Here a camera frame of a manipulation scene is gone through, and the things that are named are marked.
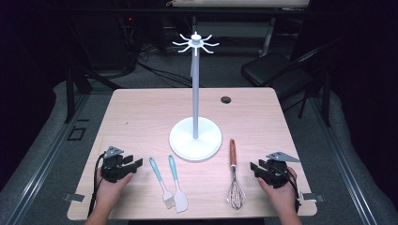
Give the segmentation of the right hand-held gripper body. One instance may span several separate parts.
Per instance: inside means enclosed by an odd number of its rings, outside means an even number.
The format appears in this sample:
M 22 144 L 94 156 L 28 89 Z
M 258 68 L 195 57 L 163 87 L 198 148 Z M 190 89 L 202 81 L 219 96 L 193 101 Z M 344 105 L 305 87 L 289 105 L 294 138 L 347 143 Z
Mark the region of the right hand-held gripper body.
M 267 158 L 268 160 L 264 164 L 269 176 L 267 183 L 274 188 L 281 188 L 290 180 L 287 163 L 299 162 L 299 159 L 283 152 L 268 154 Z

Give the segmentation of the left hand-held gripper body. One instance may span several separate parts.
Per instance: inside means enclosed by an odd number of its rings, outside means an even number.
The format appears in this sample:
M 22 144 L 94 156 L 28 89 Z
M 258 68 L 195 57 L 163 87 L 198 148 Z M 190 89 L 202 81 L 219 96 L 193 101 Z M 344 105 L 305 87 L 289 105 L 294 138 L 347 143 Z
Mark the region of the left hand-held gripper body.
M 128 164 L 123 163 L 123 150 L 110 146 L 103 155 L 103 163 L 101 166 L 101 176 L 112 183 L 124 178 L 128 173 L 126 167 Z

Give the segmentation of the teal handled pastry brush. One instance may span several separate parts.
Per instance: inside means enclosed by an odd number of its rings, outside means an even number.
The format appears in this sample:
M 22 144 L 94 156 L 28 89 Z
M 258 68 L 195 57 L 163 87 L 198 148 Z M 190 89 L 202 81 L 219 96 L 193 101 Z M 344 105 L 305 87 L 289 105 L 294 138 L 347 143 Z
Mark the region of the teal handled pastry brush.
M 150 163 L 150 166 L 161 185 L 163 202 L 168 209 L 171 209 L 172 207 L 174 207 L 176 205 L 174 195 L 164 185 L 162 177 L 161 177 L 161 173 L 160 173 L 157 163 L 153 157 L 151 157 L 149 159 L 149 163 Z

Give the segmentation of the wooden handled wire whisk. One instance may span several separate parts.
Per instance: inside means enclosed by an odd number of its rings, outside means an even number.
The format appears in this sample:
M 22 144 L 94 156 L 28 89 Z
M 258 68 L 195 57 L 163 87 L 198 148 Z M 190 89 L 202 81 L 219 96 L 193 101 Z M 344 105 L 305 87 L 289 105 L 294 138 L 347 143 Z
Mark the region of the wooden handled wire whisk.
M 237 151 L 236 143 L 233 139 L 231 139 L 229 143 L 229 152 L 232 182 L 228 190 L 227 201 L 230 203 L 232 208 L 239 210 L 246 201 L 246 195 L 242 186 L 237 180 Z

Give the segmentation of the teal handled white spatula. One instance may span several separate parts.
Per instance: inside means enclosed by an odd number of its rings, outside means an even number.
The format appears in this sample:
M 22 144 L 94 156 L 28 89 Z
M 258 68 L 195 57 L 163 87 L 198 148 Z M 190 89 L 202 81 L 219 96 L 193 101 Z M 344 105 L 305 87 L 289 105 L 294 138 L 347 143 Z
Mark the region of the teal handled white spatula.
M 176 188 L 176 192 L 174 195 L 174 200 L 176 203 L 176 211 L 178 213 L 182 213 L 188 209 L 188 199 L 186 194 L 180 188 L 174 157 L 169 156 L 168 161 Z

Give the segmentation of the white utensil rack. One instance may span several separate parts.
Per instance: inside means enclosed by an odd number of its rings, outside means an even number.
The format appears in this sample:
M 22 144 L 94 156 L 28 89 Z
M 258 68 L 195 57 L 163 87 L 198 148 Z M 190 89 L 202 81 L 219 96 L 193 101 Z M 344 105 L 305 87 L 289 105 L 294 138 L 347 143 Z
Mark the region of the white utensil rack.
M 174 42 L 174 45 L 184 46 L 181 53 L 191 50 L 192 117 L 184 118 L 173 126 L 169 134 L 169 144 L 180 158 L 200 162 L 213 157 L 222 144 L 222 132 L 218 125 L 199 116 L 200 51 L 211 53 L 207 46 L 215 47 L 218 43 L 208 43 L 212 35 L 202 38 L 197 32 L 190 37 L 181 35 L 181 38 L 183 42 Z

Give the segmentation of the person's left hand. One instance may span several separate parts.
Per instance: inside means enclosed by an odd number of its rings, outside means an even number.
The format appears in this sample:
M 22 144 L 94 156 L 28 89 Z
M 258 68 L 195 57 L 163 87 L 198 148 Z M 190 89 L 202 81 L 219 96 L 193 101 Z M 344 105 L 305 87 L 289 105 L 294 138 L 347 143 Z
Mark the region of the person's left hand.
M 111 206 L 114 205 L 124 187 L 131 181 L 133 174 L 130 172 L 121 180 L 115 183 L 104 180 L 101 176 L 101 171 L 97 172 L 97 194 L 96 194 L 96 205 L 98 206 Z

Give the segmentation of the person's right hand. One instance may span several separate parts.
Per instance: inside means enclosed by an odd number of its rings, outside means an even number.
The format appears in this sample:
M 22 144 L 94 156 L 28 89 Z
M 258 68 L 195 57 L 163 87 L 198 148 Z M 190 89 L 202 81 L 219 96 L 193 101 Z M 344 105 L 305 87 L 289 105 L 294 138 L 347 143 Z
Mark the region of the person's right hand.
M 283 187 L 273 188 L 262 178 L 257 179 L 260 187 L 268 195 L 275 211 L 277 213 L 296 213 L 296 194 L 297 192 L 291 184 L 285 184 Z

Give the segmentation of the black metal stand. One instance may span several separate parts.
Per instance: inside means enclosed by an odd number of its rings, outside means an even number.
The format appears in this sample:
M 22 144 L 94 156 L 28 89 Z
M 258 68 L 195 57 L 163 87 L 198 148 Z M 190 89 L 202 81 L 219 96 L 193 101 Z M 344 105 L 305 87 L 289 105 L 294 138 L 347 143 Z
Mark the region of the black metal stand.
M 100 76 L 98 73 L 86 67 L 72 67 L 66 74 L 66 95 L 67 95 L 67 116 L 65 123 L 67 124 L 75 114 L 74 88 L 77 88 L 81 94 L 88 95 L 93 88 L 89 83 L 89 79 L 94 79 L 112 90 L 121 89 L 121 86 Z

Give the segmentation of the black folding chair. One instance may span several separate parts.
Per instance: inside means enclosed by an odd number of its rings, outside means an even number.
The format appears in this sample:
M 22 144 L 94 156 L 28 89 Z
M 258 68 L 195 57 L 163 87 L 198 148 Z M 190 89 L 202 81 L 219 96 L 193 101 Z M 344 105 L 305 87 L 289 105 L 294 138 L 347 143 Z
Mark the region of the black folding chair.
M 254 87 L 270 87 L 279 101 L 304 92 L 298 117 L 301 118 L 308 98 L 322 91 L 321 116 L 327 126 L 331 92 L 331 72 L 335 56 L 343 44 L 342 37 L 290 60 L 279 52 L 268 53 L 241 68 L 241 75 Z

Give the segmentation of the white topped background table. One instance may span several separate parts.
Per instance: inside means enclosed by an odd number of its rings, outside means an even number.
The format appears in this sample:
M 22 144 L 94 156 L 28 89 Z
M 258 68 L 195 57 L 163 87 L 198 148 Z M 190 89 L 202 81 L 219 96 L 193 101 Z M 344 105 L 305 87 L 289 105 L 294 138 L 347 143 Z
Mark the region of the white topped background table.
M 310 0 L 167 0 L 167 6 L 185 9 L 270 9 L 292 11 L 305 10 Z M 233 22 L 231 19 L 200 19 L 192 16 L 192 30 L 202 36 L 263 38 L 264 43 L 260 56 L 268 53 L 270 41 L 276 22 L 275 16 L 267 16 L 263 22 L 254 22 L 248 15 L 243 16 L 245 22 Z

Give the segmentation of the grey metal table bracket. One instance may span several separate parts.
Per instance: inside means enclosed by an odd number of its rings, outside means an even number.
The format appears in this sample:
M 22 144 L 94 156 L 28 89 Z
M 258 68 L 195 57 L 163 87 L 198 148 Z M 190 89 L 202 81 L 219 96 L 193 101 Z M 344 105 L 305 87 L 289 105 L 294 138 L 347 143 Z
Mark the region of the grey metal table bracket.
M 78 202 L 81 203 L 84 199 L 84 195 L 76 194 L 76 193 L 67 193 L 63 200 L 67 202 Z
M 326 199 L 323 195 L 321 194 L 316 194 L 316 193 L 304 193 L 301 192 L 300 196 L 303 200 L 305 201 L 311 201 L 314 203 L 322 203 L 324 202 Z

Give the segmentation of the metal floor rail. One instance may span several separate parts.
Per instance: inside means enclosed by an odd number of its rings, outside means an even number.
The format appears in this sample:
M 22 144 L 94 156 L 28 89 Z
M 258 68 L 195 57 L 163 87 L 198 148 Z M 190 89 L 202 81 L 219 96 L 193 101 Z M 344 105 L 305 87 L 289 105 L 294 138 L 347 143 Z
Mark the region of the metal floor rail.
M 22 223 L 88 99 L 88 95 L 77 97 L 74 103 L 75 113 L 67 123 L 67 101 L 61 97 L 56 100 L 50 118 L 0 192 L 0 213 L 3 213 L 0 216 L 0 225 Z
M 344 185 L 347 188 L 350 198 L 357 209 L 363 225 L 378 225 L 375 215 L 365 199 L 364 193 L 361 190 L 359 183 L 357 182 L 357 179 L 355 178 L 351 167 L 345 158 L 344 152 L 342 151 L 341 145 L 339 144 L 333 129 L 327 126 L 322 117 L 320 112 L 320 103 L 314 99 L 310 99 L 309 103 L 314 111 L 318 124 L 326 136 L 333 160 L 335 161 L 338 171 L 343 178 Z

